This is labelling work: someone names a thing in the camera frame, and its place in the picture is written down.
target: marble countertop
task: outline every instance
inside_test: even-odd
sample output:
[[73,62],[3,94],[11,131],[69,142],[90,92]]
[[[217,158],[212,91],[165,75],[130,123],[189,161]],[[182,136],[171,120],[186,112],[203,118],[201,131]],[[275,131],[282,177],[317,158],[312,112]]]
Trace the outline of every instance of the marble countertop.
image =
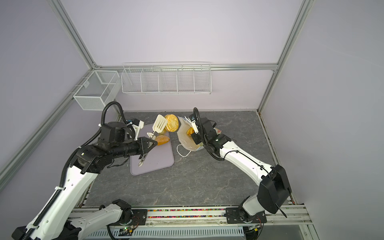
[[[153,123],[162,113],[125,113],[127,119],[137,118],[144,124]],[[177,116],[189,116],[175,112]],[[200,112],[217,122],[216,128],[234,139],[237,145],[258,158],[274,165],[264,132],[253,111]],[[96,178],[85,206],[108,205],[122,199],[133,207],[179,205],[238,205],[254,195],[258,186],[239,168],[228,161],[217,161],[205,149],[181,157],[176,132],[170,133],[174,164],[170,167],[133,176],[129,161],[120,167],[105,168]]]

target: gray cutting board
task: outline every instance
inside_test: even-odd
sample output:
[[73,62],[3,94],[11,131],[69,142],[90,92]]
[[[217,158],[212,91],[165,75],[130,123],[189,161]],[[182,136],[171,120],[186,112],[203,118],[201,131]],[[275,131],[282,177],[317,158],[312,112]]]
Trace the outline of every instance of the gray cutting board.
[[[147,132],[153,132],[152,125],[153,124],[145,125],[142,129],[140,129],[139,137],[148,137]],[[170,167],[174,163],[170,141],[163,145],[155,146],[151,151],[149,151],[141,167],[138,166],[140,162],[139,157],[140,155],[131,156],[132,175],[139,175],[165,167]]]

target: wire basket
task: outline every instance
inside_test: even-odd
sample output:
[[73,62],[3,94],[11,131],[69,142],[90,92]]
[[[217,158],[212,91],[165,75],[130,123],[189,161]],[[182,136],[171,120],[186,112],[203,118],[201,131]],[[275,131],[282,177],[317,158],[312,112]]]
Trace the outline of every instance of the wire basket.
[[103,110],[121,88],[117,71],[94,70],[73,95],[83,110]]
[[212,92],[211,70],[207,63],[150,66],[128,64],[123,64],[124,70],[121,73],[123,93],[210,94]]

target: white spatula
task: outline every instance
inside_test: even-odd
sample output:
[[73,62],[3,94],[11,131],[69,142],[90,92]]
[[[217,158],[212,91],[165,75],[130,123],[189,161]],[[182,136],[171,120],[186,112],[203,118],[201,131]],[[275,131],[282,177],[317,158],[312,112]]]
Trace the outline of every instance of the white spatula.
[[[157,118],[156,118],[156,121],[155,123],[153,124],[152,126],[152,130],[153,130],[153,133],[150,134],[149,132],[147,133],[148,136],[151,136],[151,139],[152,140],[155,140],[155,138],[159,135],[159,133],[161,133],[164,128],[166,127],[168,123],[168,120],[163,117],[162,115],[158,115]],[[141,167],[143,165],[143,162],[145,161],[145,158],[147,157],[147,154],[144,154],[143,156],[141,156],[141,158],[139,158],[140,162],[139,162],[139,167]]]

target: plastic bag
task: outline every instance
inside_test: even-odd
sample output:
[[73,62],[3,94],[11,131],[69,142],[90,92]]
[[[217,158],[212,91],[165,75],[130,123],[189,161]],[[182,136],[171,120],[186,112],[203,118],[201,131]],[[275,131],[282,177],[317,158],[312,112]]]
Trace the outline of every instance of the plastic bag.
[[203,144],[201,143],[201,145],[197,145],[195,144],[195,142],[193,141],[192,137],[191,136],[188,136],[187,135],[187,131],[190,127],[192,127],[189,122],[187,122],[184,118],[182,117],[178,117],[179,120],[180,120],[180,127],[177,131],[177,136],[179,137],[179,141],[181,143],[181,145],[189,150],[189,151],[198,151],[200,149],[203,149]]

